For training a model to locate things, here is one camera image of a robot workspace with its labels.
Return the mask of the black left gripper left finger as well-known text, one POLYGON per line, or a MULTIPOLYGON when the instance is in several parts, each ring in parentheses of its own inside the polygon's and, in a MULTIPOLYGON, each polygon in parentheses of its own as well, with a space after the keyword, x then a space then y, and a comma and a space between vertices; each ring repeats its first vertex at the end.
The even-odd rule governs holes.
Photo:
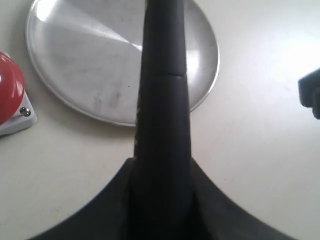
POLYGON ((32 240, 126 240, 128 239, 129 177, 133 159, 128 158, 103 190, 78 212, 32 240))

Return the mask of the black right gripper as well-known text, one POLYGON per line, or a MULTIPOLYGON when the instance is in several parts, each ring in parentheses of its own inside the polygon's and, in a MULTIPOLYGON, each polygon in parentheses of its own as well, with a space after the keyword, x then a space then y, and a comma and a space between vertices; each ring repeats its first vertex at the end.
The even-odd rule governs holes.
POLYGON ((320 69, 298 81, 299 99, 302 106, 312 109, 315 118, 320 117, 320 69))

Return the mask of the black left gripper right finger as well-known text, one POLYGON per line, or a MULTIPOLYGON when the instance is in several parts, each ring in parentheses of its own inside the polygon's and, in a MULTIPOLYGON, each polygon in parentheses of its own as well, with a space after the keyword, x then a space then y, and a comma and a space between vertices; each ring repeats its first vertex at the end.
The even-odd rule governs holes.
POLYGON ((200 219, 212 240, 292 240, 227 197, 195 160, 191 174, 200 219))

